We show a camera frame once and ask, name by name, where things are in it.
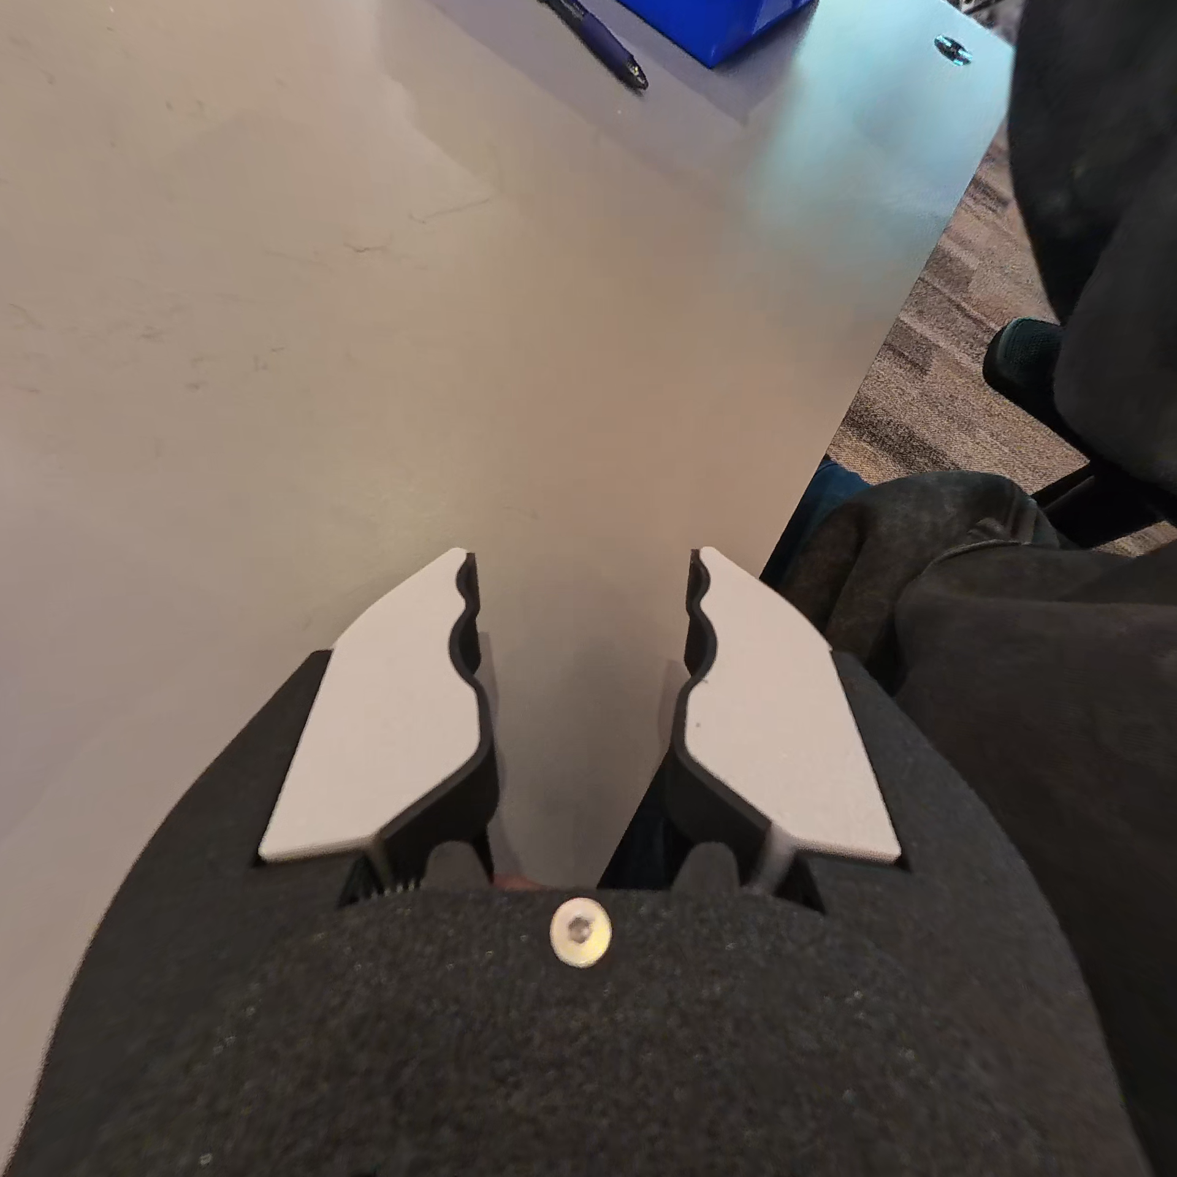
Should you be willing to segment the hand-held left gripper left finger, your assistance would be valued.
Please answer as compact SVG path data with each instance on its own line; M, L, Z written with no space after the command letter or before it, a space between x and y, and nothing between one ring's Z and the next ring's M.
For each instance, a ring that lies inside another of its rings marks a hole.
M337 639L258 845L264 863L359 852L405 885L442 845L484 842L501 789L480 609L477 556L450 549Z

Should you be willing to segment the dark blue cloth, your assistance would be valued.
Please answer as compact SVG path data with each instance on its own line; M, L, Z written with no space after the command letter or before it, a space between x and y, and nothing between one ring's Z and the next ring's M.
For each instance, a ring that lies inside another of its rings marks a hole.
M833 510L866 490L870 483L826 454L777 541L760 581L779 588L799 552Z

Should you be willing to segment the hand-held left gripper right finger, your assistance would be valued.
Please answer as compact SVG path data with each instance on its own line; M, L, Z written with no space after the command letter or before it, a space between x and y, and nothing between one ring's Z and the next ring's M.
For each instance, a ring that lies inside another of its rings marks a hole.
M674 703L667 810L725 846L740 883L781 892L803 857L886 870L903 845L827 639L714 546L687 573L687 681Z

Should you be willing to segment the black office chair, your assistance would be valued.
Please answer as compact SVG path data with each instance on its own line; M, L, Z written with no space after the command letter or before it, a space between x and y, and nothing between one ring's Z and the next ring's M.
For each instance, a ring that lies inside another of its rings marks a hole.
M1088 460L1034 500L1095 549L1175 523L1176 3L1026 3L1008 139L1055 324L1006 324L983 377Z

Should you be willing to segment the blue pen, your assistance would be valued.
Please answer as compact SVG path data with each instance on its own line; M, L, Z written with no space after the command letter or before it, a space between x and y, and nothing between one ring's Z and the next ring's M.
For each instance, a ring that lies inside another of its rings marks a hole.
M636 94L649 90L649 80L636 56L582 1L541 1L586 49L627 88Z

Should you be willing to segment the blue box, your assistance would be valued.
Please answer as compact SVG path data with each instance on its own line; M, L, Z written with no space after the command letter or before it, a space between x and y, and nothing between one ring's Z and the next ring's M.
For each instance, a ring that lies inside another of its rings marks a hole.
M806 10L810 1L621 1L709 69Z

